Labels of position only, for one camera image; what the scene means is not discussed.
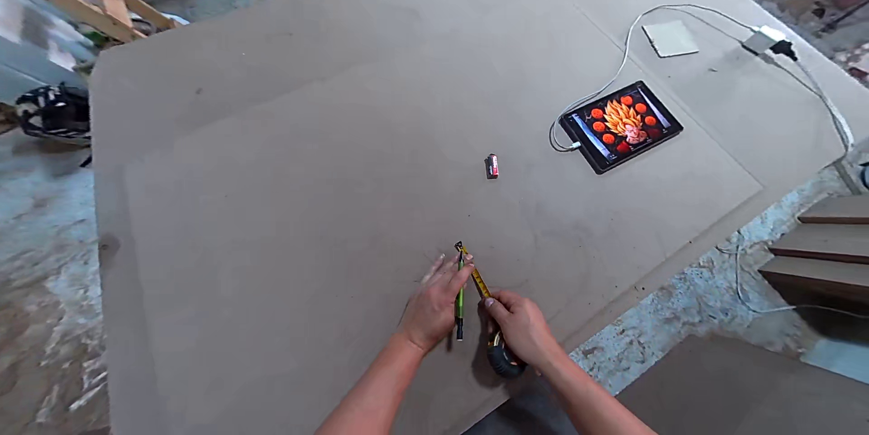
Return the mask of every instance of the red battery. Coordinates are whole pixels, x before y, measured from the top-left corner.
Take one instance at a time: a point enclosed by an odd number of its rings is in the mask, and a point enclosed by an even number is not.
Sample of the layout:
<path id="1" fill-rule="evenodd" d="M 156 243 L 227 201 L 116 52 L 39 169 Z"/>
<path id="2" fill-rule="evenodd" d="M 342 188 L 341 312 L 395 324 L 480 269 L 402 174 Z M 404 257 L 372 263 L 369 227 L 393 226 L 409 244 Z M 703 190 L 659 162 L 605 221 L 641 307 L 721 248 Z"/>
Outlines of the red battery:
<path id="1" fill-rule="evenodd" d="M 494 153 L 486 157 L 486 178 L 498 178 L 498 157 Z"/>

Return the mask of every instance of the tablet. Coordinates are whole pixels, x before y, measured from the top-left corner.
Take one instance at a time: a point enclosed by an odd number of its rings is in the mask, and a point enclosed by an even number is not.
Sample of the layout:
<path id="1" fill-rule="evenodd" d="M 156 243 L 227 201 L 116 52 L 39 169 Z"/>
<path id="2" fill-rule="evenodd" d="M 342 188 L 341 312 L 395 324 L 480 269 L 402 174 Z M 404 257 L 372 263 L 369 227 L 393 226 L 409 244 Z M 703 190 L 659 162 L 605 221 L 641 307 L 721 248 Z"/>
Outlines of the tablet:
<path id="1" fill-rule="evenodd" d="M 572 110 L 559 119 L 598 174 L 678 135 L 682 125 L 643 81 Z"/>

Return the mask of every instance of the pencil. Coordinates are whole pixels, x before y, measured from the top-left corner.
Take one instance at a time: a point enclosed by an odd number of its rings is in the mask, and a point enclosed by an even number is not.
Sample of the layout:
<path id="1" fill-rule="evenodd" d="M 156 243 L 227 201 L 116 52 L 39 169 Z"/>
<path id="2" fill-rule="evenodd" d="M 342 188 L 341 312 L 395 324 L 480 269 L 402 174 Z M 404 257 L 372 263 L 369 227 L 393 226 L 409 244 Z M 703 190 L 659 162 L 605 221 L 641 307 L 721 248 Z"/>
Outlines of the pencil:
<path id="1" fill-rule="evenodd" d="M 462 252 L 459 252 L 459 270 L 462 270 L 462 267 L 465 266 L 465 258 L 462 257 Z M 462 285 L 462 289 L 459 290 L 459 293 L 455 295 L 455 339 L 458 341 L 462 341 L 464 338 L 464 327 L 465 323 L 465 287 Z"/>

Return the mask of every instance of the spiky yellow hair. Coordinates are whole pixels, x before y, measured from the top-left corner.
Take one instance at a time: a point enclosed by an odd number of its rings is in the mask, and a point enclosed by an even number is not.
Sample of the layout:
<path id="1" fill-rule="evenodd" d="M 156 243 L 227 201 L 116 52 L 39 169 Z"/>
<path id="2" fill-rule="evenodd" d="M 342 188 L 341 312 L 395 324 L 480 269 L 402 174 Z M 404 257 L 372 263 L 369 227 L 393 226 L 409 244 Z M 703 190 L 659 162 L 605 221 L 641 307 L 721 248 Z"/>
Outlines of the spiky yellow hair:
<path id="1" fill-rule="evenodd" d="M 636 113 L 634 108 L 627 107 L 616 100 L 606 103 L 606 112 L 604 112 L 603 117 L 606 119 L 606 125 L 609 126 L 609 129 L 619 136 L 626 134 L 625 124 L 630 124 L 634 128 L 640 128 L 642 124 L 640 115 Z"/>

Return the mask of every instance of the tape measure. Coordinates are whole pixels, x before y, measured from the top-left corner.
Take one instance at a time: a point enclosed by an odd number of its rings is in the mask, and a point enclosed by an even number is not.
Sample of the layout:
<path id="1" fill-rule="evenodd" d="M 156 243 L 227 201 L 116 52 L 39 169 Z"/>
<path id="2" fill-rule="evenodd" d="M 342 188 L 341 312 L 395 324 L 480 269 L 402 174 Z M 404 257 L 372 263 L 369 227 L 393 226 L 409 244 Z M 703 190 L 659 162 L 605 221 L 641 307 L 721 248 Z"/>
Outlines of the tape measure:
<path id="1" fill-rule="evenodd" d="M 460 253 L 460 260 L 468 254 L 468 250 L 465 249 L 465 245 L 462 242 L 456 242 L 455 250 Z M 483 277 L 476 267 L 473 268 L 471 276 L 473 277 L 474 285 L 477 286 L 477 292 L 480 293 L 480 297 L 492 297 L 492 293 L 489 292 L 486 283 L 483 282 Z M 488 346 L 486 347 L 486 359 L 488 359 L 489 365 L 492 366 L 495 373 L 508 379 L 518 377 L 525 372 L 525 367 L 527 367 L 527 364 L 516 357 L 516 354 L 511 352 L 506 346 L 504 334 L 499 327 L 496 327 L 489 336 Z"/>

